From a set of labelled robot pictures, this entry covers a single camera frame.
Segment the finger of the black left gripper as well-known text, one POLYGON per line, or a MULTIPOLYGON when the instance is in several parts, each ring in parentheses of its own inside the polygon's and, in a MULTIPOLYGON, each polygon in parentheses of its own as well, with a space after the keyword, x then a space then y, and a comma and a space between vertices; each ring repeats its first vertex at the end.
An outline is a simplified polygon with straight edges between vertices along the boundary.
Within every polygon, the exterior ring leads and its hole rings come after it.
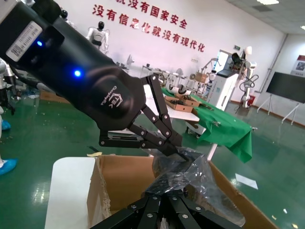
POLYGON ((139 125, 132 124, 130 129, 138 137, 108 136, 100 132, 99 144, 102 147, 157 149, 165 156, 178 153, 178 133, 164 124, 158 125, 161 133, 155 133, 139 125))
POLYGON ((177 154, 187 161, 188 158, 178 151, 178 148, 182 146, 182 136, 172 127, 166 102, 159 83, 159 76, 153 73, 149 76, 143 77, 141 81, 143 85, 148 84, 150 86, 158 115, 155 115, 148 106, 144 106, 142 111, 165 137, 164 141, 158 147, 158 150, 166 156, 177 154))

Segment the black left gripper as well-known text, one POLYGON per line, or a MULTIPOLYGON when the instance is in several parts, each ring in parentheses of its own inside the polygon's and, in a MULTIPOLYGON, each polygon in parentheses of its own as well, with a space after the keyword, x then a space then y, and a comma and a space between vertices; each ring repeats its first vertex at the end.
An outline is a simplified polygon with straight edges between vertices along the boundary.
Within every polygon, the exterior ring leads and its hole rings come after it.
POLYGON ((30 73, 103 132, 130 129, 146 103, 143 83, 129 76, 63 20, 56 3, 3 3, 0 56, 30 73))

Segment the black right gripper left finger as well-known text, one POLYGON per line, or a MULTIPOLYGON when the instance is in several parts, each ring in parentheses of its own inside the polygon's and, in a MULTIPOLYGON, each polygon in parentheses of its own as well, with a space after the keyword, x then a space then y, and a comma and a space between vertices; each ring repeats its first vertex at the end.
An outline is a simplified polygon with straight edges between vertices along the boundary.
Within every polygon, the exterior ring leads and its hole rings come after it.
POLYGON ((91 228, 160 229, 163 218, 161 202, 159 195, 146 195, 91 228))

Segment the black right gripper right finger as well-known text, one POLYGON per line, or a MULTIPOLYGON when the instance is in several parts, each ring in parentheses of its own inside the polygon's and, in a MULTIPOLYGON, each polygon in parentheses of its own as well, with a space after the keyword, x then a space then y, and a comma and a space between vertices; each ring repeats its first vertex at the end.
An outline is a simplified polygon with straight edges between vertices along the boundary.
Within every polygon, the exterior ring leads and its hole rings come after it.
POLYGON ((167 222, 171 229, 239 229, 229 220, 178 195, 167 197, 167 222))

